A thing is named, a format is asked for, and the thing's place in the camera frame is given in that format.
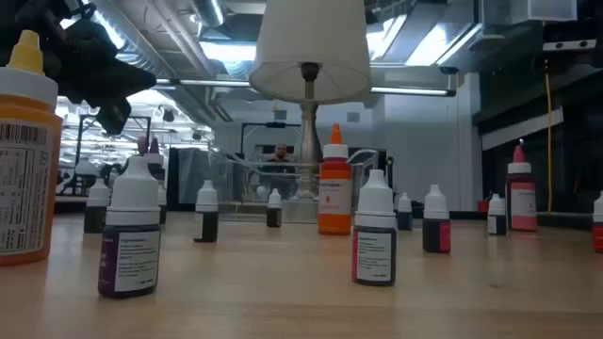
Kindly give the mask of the large orange food coloring bottle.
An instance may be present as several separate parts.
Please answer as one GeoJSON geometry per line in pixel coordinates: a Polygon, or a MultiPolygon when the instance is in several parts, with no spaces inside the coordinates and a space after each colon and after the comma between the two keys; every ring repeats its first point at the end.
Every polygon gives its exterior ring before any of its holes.
{"type": "Polygon", "coordinates": [[[332,127],[330,141],[323,146],[318,180],[318,232],[349,235],[351,229],[352,171],[349,148],[340,126],[332,127]]]}

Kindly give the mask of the large pink food coloring bottle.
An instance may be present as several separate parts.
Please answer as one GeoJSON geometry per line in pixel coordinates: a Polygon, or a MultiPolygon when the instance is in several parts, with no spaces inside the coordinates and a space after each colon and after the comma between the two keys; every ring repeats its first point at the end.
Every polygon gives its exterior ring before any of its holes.
{"type": "Polygon", "coordinates": [[[507,228],[535,233],[538,228],[536,184],[521,144],[515,146],[513,160],[507,167],[505,195],[507,228]]]}

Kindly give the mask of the long fluorescent light strip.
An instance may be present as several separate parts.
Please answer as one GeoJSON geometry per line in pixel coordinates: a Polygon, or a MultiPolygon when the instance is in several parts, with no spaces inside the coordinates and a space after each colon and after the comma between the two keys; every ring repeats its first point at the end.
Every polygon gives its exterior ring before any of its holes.
{"type": "MultiPolygon", "coordinates": [[[[199,86],[199,87],[219,87],[219,88],[249,88],[251,85],[245,81],[229,80],[198,80],[198,79],[162,79],[156,80],[157,85],[165,86],[199,86]]],[[[391,88],[391,87],[373,87],[372,94],[389,95],[415,95],[415,96],[437,96],[451,97],[456,94],[453,89],[420,89],[420,88],[391,88]]]]}

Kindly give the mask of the large purple food coloring bottle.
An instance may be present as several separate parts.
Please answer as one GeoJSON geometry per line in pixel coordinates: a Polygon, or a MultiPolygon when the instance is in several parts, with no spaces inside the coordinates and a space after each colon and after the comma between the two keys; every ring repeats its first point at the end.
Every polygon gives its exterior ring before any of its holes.
{"type": "Polygon", "coordinates": [[[148,169],[152,176],[161,186],[164,186],[166,177],[164,156],[159,151],[159,144],[156,137],[153,138],[149,151],[143,157],[147,161],[148,169]]]}

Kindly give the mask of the small dropper bottle magenta label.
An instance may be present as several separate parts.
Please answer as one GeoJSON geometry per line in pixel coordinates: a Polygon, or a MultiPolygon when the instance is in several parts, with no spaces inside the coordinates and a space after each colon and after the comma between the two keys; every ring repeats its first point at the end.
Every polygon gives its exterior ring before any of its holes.
{"type": "Polygon", "coordinates": [[[439,185],[431,185],[425,197],[422,221],[423,250],[428,253],[450,253],[450,217],[447,199],[439,185]]]}

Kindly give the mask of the dark partition panel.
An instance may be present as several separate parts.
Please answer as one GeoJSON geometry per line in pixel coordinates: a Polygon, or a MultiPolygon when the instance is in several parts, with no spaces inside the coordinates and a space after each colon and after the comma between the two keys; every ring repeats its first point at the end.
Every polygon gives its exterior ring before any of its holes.
{"type": "Polygon", "coordinates": [[[195,210],[198,190],[209,170],[208,151],[170,148],[167,175],[167,203],[170,211],[195,210]]]}

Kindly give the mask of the small dropper bottle purple label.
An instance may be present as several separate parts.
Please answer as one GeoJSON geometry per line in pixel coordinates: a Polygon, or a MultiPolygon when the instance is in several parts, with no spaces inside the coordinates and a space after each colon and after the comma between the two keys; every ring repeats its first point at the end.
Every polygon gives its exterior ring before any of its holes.
{"type": "Polygon", "coordinates": [[[152,294],[161,243],[158,181],[148,162],[132,156],[114,182],[102,233],[98,292],[111,299],[152,294]]]}

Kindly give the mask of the long spiral ventilation duct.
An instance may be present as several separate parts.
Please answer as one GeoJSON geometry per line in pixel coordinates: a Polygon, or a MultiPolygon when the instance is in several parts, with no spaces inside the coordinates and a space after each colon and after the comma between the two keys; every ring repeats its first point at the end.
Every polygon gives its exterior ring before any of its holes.
{"type": "Polygon", "coordinates": [[[215,72],[199,47],[183,16],[188,1],[91,0],[100,23],[119,38],[118,58],[153,73],[154,90],[174,101],[187,116],[213,126],[232,117],[220,105],[216,91],[199,85],[215,72]]]}

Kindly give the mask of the small dropper bottle pink label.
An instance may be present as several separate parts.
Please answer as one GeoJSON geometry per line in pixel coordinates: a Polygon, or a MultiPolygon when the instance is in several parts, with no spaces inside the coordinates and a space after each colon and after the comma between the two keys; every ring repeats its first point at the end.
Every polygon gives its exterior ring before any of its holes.
{"type": "Polygon", "coordinates": [[[361,187],[352,229],[351,277],[355,283],[393,286],[398,235],[393,190],[381,169],[372,169],[361,187]]]}

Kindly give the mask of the clear plastic bin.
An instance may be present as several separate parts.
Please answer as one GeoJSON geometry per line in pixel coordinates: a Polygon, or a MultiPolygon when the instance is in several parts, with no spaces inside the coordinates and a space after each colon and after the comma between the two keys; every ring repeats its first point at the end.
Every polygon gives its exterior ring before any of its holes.
{"type": "Polygon", "coordinates": [[[222,147],[209,150],[209,173],[224,218],[265,220],[269,195],[277,189],[284,223],[314,224],[318,218],[319,162],[301,162],[290,153],[284,163],[278,163],[273,156],[274,149],[264,145],[249,158],[222,147]]]}

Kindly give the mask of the silver round ventilation duct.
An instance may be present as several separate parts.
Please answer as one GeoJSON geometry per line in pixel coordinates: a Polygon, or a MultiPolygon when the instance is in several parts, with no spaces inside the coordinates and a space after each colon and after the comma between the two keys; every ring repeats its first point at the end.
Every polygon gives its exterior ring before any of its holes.
{"type": "Polygon", "coordinates": [[[190,0],[191,6],[203,26],[217,27],[226,21],[223,0],[190,0]]]}

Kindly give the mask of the white ceiling box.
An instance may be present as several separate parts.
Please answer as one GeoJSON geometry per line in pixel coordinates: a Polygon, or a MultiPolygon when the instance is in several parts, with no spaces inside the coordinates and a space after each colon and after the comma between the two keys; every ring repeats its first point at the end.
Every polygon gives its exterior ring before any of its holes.
{"type": "Polygon", "coordinates": [[[578,18],[577,0],[510,0],[510,21],[566,22],[578,18]]]}

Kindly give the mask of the bright ceiling light panel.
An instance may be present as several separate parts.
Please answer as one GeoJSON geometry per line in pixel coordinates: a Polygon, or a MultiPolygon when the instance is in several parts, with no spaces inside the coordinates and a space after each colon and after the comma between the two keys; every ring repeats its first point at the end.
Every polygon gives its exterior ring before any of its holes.
{"type": "Polygon", "coordinates": [[[476,34],[482,24],[438,23],[405,61],[406,66],[443,66],[476,34]]]}
{"type": "Polygon", "coordinates": [[[201,41],[200,46],[205,56],[222,62],[254,61],[256,47],[254,44],[232,44],[201,41]]]}

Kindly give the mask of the small red dropper bottle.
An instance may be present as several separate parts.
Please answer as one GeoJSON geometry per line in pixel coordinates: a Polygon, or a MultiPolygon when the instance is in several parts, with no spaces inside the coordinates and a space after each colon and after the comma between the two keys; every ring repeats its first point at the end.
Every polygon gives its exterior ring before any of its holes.
{"type": "Polygon", "coordinates": [[[594,201],[592,234],[595,252],[603,253],[603,190],[594,201]]]}

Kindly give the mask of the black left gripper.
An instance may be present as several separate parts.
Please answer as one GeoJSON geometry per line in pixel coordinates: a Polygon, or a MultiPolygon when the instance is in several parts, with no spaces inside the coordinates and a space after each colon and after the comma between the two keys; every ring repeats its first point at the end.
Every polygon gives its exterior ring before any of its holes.
{"type": "Polygon", "coordinates": [[[58,94],[100,106],[96,120],[110,136],[119,135],[129,119],[126,98],[156,85],[153,73],[113,60],[111,38],[91,20],[59,27],[47,47],[46,74],[58,83],[58,94]]]}

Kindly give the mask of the large yellow food coloring bottle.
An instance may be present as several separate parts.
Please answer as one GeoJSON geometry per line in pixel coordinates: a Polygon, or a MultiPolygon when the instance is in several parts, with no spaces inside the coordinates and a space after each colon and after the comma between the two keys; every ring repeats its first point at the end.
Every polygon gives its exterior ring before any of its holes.
{"type": "Polygon", "coordinates": [[[62,118],[39,35],[24,30],[0,67],[0,266],[50,252],[62,118]]]}

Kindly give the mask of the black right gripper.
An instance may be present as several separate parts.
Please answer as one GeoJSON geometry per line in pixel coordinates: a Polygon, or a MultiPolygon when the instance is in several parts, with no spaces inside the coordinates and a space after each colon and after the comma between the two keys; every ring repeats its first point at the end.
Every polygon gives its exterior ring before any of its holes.
{"type": "Polygon", "coordinates": [[[534,58],[534,70],[545,73],[565,73],[577,65],[603,69],[603,48],[543,52],[534,58]]]}

